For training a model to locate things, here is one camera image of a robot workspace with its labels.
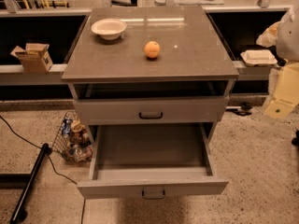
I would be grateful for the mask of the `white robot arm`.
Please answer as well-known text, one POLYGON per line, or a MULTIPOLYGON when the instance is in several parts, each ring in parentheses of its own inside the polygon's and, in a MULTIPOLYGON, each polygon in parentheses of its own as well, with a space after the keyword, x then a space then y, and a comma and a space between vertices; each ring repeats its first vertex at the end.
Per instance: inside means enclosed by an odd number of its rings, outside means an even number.
POLYGON ((276 47, 286 63, 270 72, 269 97, 263 105, 266 116, 286 118, 299 105, 299 7, 291 7, 282 19, 258 36, 256 44, 276 47))

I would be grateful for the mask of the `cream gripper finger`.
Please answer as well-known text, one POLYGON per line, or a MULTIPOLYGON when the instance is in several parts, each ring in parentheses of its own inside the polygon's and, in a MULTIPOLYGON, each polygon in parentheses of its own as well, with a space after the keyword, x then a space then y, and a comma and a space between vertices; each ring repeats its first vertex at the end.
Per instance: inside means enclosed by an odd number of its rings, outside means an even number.
POLYGON ((299 63, 287 63, 280 70, 273 68, 268 91, 265 115, 272 119, 286 118, 299 104, 299 63))

